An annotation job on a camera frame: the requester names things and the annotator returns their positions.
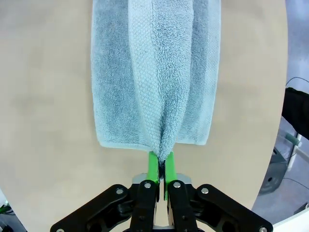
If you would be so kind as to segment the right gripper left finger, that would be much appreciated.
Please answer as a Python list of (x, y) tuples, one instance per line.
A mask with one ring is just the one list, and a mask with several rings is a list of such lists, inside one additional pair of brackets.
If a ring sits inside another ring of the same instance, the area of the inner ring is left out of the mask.
[(148, 155), (148, 172), (130, 188), (115, 184), (70, 213), (52, 227), (52, 232), (110, 232), (131, 220), (129, 231), (151, 232), (159, 188), (159, 163)]

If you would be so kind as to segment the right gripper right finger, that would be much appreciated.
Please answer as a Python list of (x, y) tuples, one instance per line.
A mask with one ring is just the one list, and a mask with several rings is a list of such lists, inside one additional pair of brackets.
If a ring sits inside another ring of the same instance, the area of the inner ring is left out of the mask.
[(168, 213), (175, 231), (197, 232), (202, 222), (216, 232), (271, 232), (270, 222), (233, 200), (210, 184), (194, 188), (175, 170), (174, 154), (165, 160)]

